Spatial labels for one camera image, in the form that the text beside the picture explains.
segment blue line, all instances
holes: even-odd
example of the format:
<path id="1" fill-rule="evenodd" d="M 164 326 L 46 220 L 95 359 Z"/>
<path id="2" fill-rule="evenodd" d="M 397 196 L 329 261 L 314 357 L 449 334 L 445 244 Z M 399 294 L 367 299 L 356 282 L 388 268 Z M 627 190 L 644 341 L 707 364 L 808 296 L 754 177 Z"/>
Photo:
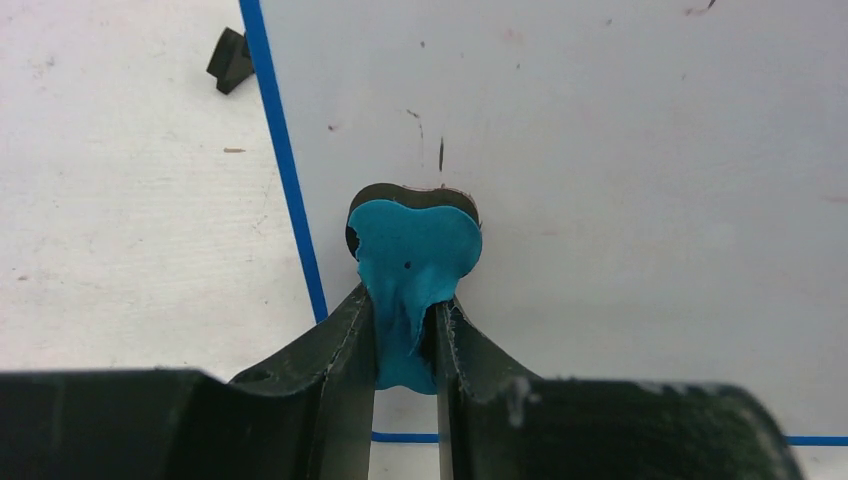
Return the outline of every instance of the blue line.
<path id="1" fill-rule="evenodd" d="M 300 191 L 300 182 L 297 179 L 297 168 L 294 163 L 286 116 L 283 112 L 283 101 L 277 85 L 277 77 L 274 75 L 271 46 L 268 44 L 268 34 L 265 31 L 265 21 L 262 19 L 259 2 L 260 0 L 241 0 L 241 15 L 247 30 L 247 44 L 250 46 L 253 68 L 259 80 L 259 93 L 262 95 L 262 105 L 265 106 L 268 129 L 271 131 L 271 143 L 274 145 L 277 156 L 277 168 L 280 169 L 280 178 L 283 181 L 283 193 L 289 208 L 294 241 L 300 253 L 306 289 L 309 292 L 312 312 L 315 314 L 317 323 L 327 318 L 327 301 L 324 298 L 324 288 L 321 286 L 321 275 L 318 272 L 312 236 L 309 234 L 303 193 Z"/>
<path id="2" fill-rule="evenodd" d="M 786 441 L 795 447 L 848 447 L 848 437 L 788 435 Z"/>
<path id="3" fill-rule="evenodd" d="M 379 443 L 439 443 L 439 434 L 371 432 L 371 441 Z"/>

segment blue cloth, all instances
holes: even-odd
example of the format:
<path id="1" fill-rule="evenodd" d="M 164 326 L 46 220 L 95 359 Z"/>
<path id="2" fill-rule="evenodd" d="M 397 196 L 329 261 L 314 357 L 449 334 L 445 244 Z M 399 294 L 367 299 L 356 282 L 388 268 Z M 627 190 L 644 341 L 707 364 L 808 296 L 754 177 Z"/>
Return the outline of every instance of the blue cloth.
<path id="1" fill-rule="evenodd" d="M 483 236 L 462 210 L 412 209 L 371 200 L 350 214 L 359 237 L 359 276 L 375 309 L 377 389 L 403 385 L 436 394 L 432 367 L 419 355 L 424 313 L 453 298 L 474 268 Z"/>

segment black object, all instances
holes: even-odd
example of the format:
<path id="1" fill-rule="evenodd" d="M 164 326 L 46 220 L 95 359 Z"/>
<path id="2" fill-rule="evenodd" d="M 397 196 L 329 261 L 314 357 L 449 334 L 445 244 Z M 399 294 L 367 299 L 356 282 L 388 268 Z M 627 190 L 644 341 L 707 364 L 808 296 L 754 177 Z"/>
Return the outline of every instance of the black object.
<path id="1" fill-rule="evenodd" d="M 215 45 L 215 51 L 212 52 L 206 73 L 218 79 L 216 88 L 219 92 L 229 95 L 241 82 L 253 75 L 253 72 L 253 60 L 247 48 L 247 39 L 230 28 L 224 28 L 218 44 Z"/>
<path id="2" fill-rule="evenodd" d="M 443 479 L 802 478 L 736 387 L 543 379 L 456 299 L 427 311 L 421 354 L 438 385 Z M 360 285 L 228 384 L 196 370 L 0 374 L 0 478 L 365 480 L 374 355 Z"/>

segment white board surface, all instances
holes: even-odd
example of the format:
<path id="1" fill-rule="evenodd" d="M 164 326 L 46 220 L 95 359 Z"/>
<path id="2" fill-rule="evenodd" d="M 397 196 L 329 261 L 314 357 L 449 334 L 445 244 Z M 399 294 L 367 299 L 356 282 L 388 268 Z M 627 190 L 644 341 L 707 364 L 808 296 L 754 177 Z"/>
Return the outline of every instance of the white board surface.
<path id="1" fill-rule="evenodd" d="M 444 183 L 483 224 L 459 298 L 529 368 L 736 383 L 848 435 L 848 4 L 702 3 L 243 0 L 313 302 L 358 282 L 362 187 Z M 374 428 L 435 418 L 393 389 Z"/>

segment small hole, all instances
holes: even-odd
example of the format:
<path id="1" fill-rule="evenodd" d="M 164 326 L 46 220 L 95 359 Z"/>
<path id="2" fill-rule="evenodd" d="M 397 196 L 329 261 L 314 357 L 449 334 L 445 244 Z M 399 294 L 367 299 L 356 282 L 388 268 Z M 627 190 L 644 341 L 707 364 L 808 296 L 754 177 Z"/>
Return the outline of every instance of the small hole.
<path id="1" fill-rule="evenodd" d="M 242 372 L 236 375 L 236 378 L 232 380 L 232 383 L 254 383 L 254 382 L 262 382 L 271 378 L 273 374 L 268 370 L 256 369 L 256 370 L 248 370 L 246 372 Z"/>

